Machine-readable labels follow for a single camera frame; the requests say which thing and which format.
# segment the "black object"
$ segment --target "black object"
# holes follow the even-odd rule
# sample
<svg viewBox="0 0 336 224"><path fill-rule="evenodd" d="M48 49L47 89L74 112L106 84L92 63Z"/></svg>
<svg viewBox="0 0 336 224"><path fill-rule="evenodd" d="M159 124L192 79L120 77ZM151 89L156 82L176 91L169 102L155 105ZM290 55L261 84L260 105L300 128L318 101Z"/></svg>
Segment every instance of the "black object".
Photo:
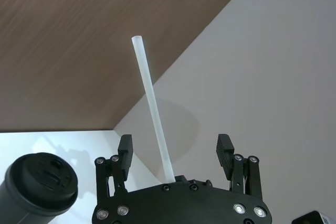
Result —
<svg viewBox="0 0 336 224"><path fill-rule="evenodd" d="M76 201L75 171L50 153L28 154L7 169L0 185L0 222L46 224Z"/></svg>
<svg viewBox="0 0 336 224"><path fill-rule="evenodd" d="M175 177L176 182L128 193L127 173L133 154L132 137L124 135L119 155L96 159L97 206L93 224L271 224L271 214L263 202L259 159L234 155L228 135L220 134L217 155L230 190L214 188L206 182ZM109 195L108 179L113 176L115 193Z"/></svg>
<svg viewBox="0 0 336 224"><path fill-rule="evenodd" d="M295 219L292 224L336 224L336 222L318 211L313 211Z"/></svg>

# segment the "wooden surface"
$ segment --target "wooden surface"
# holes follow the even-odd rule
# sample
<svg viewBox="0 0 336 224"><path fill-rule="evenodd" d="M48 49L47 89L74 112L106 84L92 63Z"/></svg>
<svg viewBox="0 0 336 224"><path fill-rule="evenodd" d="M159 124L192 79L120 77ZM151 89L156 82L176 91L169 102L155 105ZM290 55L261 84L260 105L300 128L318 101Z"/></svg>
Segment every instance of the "wooden surface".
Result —
<svg viewBox="0 0 336 224"><path fill-rule="evenodd" d="M111 129L230 0L0 0L0 131Z"/></svg>

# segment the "black cylindrical object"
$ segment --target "black cylindrical object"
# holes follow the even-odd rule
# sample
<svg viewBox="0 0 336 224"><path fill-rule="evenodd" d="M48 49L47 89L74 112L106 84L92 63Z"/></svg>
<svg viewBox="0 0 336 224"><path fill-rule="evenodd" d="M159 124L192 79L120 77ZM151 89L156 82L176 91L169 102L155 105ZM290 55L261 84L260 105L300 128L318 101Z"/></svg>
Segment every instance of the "black cylindrical object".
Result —
<svg viewBox="0 0 336 224"><path fill-rule="evenodd" d="M47 224L66 212L77 195L76 173L65 160L50 153L22 156L0 185L0 222Z"/></svg>

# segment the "white plastic rod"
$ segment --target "white plastic rod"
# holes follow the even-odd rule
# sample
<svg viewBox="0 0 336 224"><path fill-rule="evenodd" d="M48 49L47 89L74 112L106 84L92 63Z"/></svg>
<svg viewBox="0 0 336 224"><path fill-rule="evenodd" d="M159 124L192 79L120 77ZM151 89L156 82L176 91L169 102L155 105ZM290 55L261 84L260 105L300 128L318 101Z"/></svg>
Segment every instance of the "white plastic rod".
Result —
<svg viewBox="0 0 336 224"><path fill-rule="evenodd" d="M166 177L167 183L172 183L172 182L175 182L173 167L172 167L172 163L169 158L169 153L167 149L166 140L163 134L159 111L157 109L158 105L156 103L156 99L154 95L152 79L149 73L149 68L148 68L148 63L147 63L147 58L146 58L146 53L145 53L145 47L143 45L142 37L134 36L132 37L132 42L133 42L135 55L138 60L140 74L141 74L143 86L145 88L149 109L151 111L154 129L156 133L156 138L158 139L164 175Z"/></svg>

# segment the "black lid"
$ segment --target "black lid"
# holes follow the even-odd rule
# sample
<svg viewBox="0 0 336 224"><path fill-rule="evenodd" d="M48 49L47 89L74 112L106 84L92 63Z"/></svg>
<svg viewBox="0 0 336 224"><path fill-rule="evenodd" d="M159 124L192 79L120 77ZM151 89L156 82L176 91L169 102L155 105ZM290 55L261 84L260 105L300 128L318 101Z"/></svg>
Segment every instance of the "black lid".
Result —
<svg viewBox="0 0 336 224"><path fill-rule="evenodd" d="M10 167L9 176L26 201L48 212L68 210L78 195L75 171L50 153L20 157Z"/></svg>

